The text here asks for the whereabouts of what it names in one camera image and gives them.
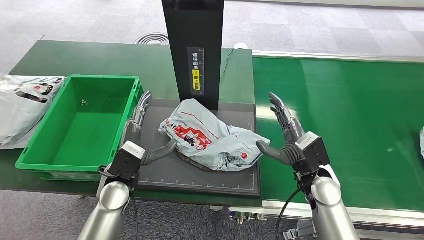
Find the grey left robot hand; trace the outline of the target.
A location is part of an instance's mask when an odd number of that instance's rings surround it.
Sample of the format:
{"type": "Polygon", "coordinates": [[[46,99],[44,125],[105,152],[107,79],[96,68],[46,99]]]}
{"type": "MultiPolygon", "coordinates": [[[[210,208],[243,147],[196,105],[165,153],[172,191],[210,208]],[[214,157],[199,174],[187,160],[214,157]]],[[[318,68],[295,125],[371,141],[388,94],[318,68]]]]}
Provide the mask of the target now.
{"type": "Polygon", "coordinates": [[[125,167],[148,166],[172,153],[176,148],[177,142],[175,140],[171,140],[166,145],[156,149],[143,148],[139,145],[143,122],[151,99],[151,91],[144,92],[133,111],[132,117],[125,123],[119,149],[119,155],[123,157],[125,167]]]}

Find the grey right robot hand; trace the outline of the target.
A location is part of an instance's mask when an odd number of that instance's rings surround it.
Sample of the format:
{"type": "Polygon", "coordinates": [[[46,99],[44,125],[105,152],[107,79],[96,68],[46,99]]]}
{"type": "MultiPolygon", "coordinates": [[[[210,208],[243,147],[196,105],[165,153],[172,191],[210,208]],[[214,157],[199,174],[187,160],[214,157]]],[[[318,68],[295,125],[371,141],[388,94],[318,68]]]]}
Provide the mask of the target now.
{"type": "Polygon", "coordinates": [[[262,154],[279,161],[283,165],[293,166],[304,158],[295,143],[305,134],[305,131],[297,117],[290,112],[276,94],[270,92],[268,96],[269,102],[273,104],[270,109],[277,117],[282,130],[284,147],[278,150],[270,147],[262,140],[258,140],[256,146],[262,154]]]}

